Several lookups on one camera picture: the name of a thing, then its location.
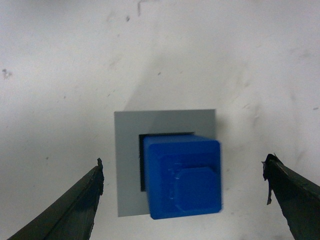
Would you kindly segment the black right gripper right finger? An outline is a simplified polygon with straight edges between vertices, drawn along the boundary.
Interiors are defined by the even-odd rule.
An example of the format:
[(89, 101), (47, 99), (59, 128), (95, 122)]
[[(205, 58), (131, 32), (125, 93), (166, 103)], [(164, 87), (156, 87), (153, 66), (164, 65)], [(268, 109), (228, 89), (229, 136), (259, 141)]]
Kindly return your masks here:
[(263, 178), (268, 181), (267, 204), (274, 194), (294, 239), (318, 240), (320, 187), (286, 167), (274, 154), (268, 154), (262, 164)]

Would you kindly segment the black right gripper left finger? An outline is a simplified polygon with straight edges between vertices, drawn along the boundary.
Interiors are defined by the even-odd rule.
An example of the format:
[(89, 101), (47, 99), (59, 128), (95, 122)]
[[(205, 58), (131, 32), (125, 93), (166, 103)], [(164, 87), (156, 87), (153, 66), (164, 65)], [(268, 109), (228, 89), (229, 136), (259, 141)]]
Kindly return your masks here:
[(92, 168), (10, 240), (88, 240), (104, 191), (103, 164)]

